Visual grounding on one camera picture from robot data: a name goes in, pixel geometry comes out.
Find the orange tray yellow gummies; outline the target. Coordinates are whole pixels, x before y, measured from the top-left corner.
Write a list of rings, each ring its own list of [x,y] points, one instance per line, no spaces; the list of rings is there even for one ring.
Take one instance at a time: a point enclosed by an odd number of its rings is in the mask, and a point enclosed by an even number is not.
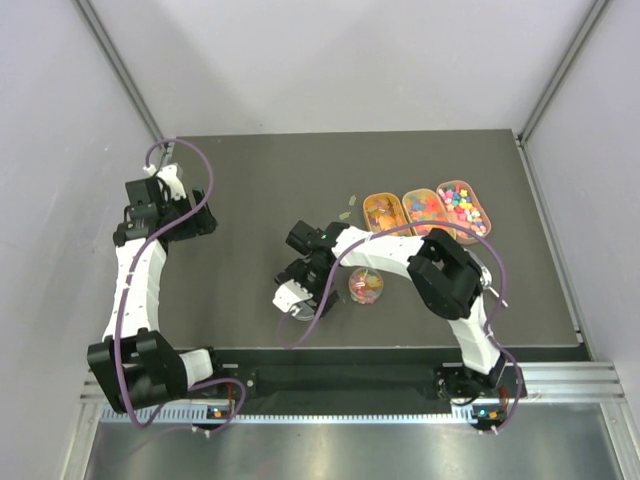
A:
[[[367,229],[374,233],[408,225],[402,203],[393,193],[369,195],[363,201],[363,213]],[[394,232],[394,235],[411,236],[412,232],[406,227],[402,231]]]

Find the pink tray colourful candies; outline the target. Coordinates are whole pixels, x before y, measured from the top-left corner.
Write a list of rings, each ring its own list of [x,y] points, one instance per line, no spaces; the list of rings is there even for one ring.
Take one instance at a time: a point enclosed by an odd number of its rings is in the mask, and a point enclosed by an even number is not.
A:
[[[462,180],[451,180],[441,183],[436,188],[441,204],[444,207],[445,221],[464,228],[445,227],[445,230],[462,245],[471,245],[477,239],[467,230],[486,238],[492,225],[471,185]]]

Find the silver metal scoop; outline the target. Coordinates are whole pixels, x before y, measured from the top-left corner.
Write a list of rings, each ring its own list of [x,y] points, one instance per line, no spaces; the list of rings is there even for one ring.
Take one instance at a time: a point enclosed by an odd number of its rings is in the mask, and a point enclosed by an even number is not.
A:
[[[488,267],[482,262],[479,263],[479,266],[481,270],[480,283],[482,288],[491,293],[495,299],[499,301],[502,307],[508,308],[509,305],[507,301],[500,296],[498,290],[493,286],[493,276]]]

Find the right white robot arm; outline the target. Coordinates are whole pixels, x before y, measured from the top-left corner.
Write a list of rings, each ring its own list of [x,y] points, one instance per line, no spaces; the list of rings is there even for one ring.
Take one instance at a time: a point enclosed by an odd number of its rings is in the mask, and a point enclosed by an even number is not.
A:
[[[272,303],[281,312],[319,320],[338,299],[333,277],[340,267],[395,274],[410,280],[426,307],[450,324],[469,388],[487,396],[502,385],[506,359],[491,340],[483,295],[487,269],[445,230],[395,236],[341,222],[321,230],[300,221],[286,244],[301,257],[275,278]]]

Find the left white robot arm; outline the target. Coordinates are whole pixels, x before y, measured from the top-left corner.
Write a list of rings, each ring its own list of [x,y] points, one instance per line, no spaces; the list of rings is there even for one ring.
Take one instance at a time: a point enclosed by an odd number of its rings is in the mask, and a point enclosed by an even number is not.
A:
[[[129,203],[113,234],[118,273],[109,323],[89,346],[90,370],[112,409],[120,414],[186,397],[194,386],[205,396],[226,387],[225,370],[210,348],[177,352],[159,331],[162,270],[169,245],[213,233],[217,221],[205,193],[186,191],[177,168],[126,183]]]

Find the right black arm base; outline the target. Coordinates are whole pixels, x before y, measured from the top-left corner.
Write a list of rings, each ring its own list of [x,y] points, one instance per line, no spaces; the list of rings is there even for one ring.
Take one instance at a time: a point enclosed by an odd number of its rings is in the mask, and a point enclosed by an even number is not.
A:
[[[525,382],[518,377],[516,368],[503,360],[488,374],[481,374],[463,364],[438,366],[434,374],[439,395],[448,400],[497,399],[501,394],[515,399],[527,395]]]

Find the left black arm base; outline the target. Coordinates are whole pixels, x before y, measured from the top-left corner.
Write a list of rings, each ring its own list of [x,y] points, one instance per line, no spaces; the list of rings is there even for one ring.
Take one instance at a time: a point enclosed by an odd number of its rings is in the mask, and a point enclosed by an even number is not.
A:
[[[186,399],[190,393],[200,392],[217,386],[234,386],[237,381],[234,378],[216,378],[214,367],[210,362],[185,362],[186,377],[178,383],[177,392],[172,396],[173,400]]]

